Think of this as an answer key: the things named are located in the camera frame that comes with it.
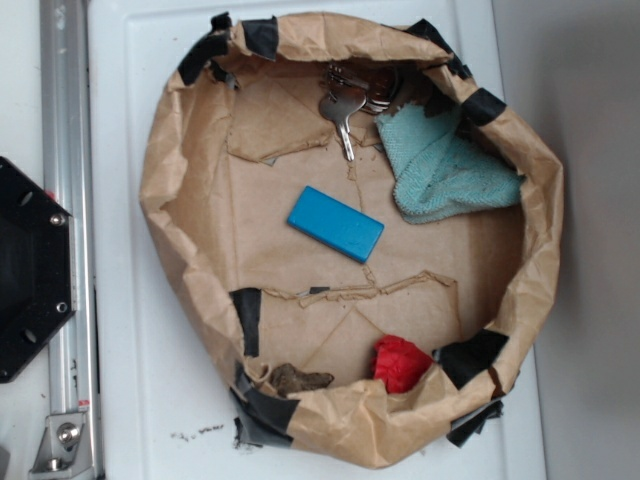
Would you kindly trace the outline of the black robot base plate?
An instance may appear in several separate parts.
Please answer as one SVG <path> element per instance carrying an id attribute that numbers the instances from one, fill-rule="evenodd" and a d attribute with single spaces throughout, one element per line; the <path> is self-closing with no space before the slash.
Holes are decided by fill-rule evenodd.
<path id="1" fill-rule="evenodd" d="M 70 215 L 1 159 L 1 382 L 14 381 L 73 315 Z"/>

